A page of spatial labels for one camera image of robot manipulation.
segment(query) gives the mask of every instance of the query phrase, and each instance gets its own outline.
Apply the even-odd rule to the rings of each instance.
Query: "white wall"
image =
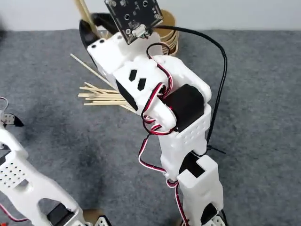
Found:
[[[195,29],[301,30],[301,0],[158,0],[179,26]],[[91,12],[106,12],[103,0],[86,0]],[[73,0],[0,0],[5,29],[78,28]]]

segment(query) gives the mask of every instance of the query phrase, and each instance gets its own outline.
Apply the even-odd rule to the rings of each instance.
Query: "black circuit board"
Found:
[[[128,44],[138,38],[135,31],[140,26],[145,25],[145,30],[151,33],[152,27],[163,19],[156,0],[105,0],[105,4]]]

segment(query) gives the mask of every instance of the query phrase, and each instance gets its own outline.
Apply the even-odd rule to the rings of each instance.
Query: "wooden skewer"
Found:
[[[122,104],[124,104],[124,102],[122,101],[116,101],[116,102],[104,101],[104,103],[84,103],[84,105],[122,105]]]
[[[95,97],[95,98],[86,98],[86,100],[119,100],[119,101],[126,101],[124,98],[112,98],[112,97]]]
[[[93,93],[79,93],[78,97],[96,97],[96,94]]]
[[[101,76],[100,74],[98,74],[96,71],[94,71],[91,67],[89,67],[86,63],[84,63],[83,61],[81,61],[80,59],[78,59],[73,53],[70,54],[70,56],[75,59],[76,61],[78,61],[81,65],[83,65],[85,68],[87,68],[90,72],[92,72],[94,75],[96,75],[98,78],[100,78],[101,80],[103,80],[105,83],[107,83],[109,86],[111,86],[112,88],[114,88],[111,83],[109,83],[103,76]]]
[[[89,10],[88,10],[88,7],[85,3],[84,0],[74,0],[76,6],[77,6],[77,9],[79,10],[79,13],[81,15],[81,18],[88,22],[91,29],[92,29],[92,32],[97,35],[99,37],[99,34],[98,34],[98,31],[97,31],[97,28],[95,26],[95,24],[93,23],[92,19],[91,19],[91,15],[89,13]]]
[[[90,84],[90,83],[88,83],[88,82],[85,82],[85,84],[87,85],[87,86],[90,86],[90,87],[92,87],[92,88],[96,88],[97,89],[97,87],[96,86],[93,86],[92,84]],[[91,92],[92,93],[95,93],[95,94],[100,94],[100,93],[105,93],[105,92],[101,92],[101,91],[95,91],[95,90],[91,90]],[[135,113],[135,110],[134,110],[134,108],[132,108],[131,106],[129,106],[129,103],[127,102],[125,105],[120,105],[121,107],[123,107],[123,108],[125,108],[125,109],[127,109],[127,110],[129,110],[129,111],[131,111],[131,112],[133,112],[133,113]]]
[[[127,101],[126,100],[94,100],[93,103],[99,103],[99,104],[113,103],[116,105],[126,105]]]
[[[89,87],[80,87],[79,89],[82,89],[82,90],[102,91],[102,92],[106,92],[106,93],[119,93],[118,91],[111,90],[111,89],[99,89],[99,88],[89,88]]]
[[[122,107],[124,107],[125,109],[128,109],[129,111],[136,113],[136,111],[134,110],[134,108],[132,108],[131,106],[127,106],[127,105],[121,105]]]

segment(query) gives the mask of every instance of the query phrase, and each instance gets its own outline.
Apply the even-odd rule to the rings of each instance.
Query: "carpet floor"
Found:
[[[210,151],[219,164],[231,226],[301,222],[301,32],[208,31],[225,48],[229,72]],[[69,54],[92,65],[76,30],[0,35],[0,96],[25,124],[9,127],[38,171],[83,209],[102,208],[112,225],[172,226],[180,215],[164,177],[142,167],[140,117],[117,106],[83,106],[85,81],[106,86]],[[222,56],[181,33],[177,55],[216,96]],[[144,159],[159,164],[152,137]],[[0,202],[16,212],[4,194]],[[44,211],[52,203],[42,202]],[[0,223],[9,222],[0,212]],[[29,222],[11,226],[29,226]]]

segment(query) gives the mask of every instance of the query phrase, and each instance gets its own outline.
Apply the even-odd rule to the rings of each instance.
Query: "white robot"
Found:
[[[161,45],[165,44],[146,26],[133,29],[130,37],[145,37],[130,40],[130,45],[122,32],[113,32],[105,40],[87,31],[89,26],[81,21],[82,41],[99,72],[142,118],[149,135],[143,140],[138,161],[162,172],[166,184],[174,188],[181,225],[226,226],[226,221],[218,215],[223,209],[218,165],[206,155],[205,132],[211,120],[210,87],[180,59],[163,55]],[[0,158],[0,191],[35,226],[93,225],[85,221],[82,209],[69,194],[26,160],[28,153],[4,128],[4,117],[5,113],[0,112],[0,143],[7,145],[10,152]],[[141,158],[150,135],[159,137],[162,167]],[[24,180],[28,181],[25,186],[21,184]],[[183,206],[178,187],[183,193]],[[44,215],[38,207],[43,198],[61,204]],[[94,225],[111,224],[105,216],[99,216]]]

